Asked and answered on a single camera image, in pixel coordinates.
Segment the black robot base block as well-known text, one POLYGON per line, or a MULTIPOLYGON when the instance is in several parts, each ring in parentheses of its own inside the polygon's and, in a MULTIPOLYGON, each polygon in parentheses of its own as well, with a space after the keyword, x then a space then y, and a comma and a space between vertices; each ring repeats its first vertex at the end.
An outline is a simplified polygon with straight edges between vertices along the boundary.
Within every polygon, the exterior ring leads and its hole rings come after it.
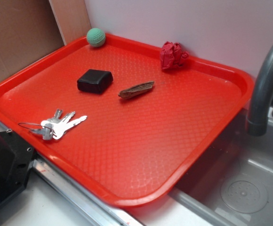
POLYGON ((36 151, 15 132, 0 132, 0 208, 26 189, 36 151))

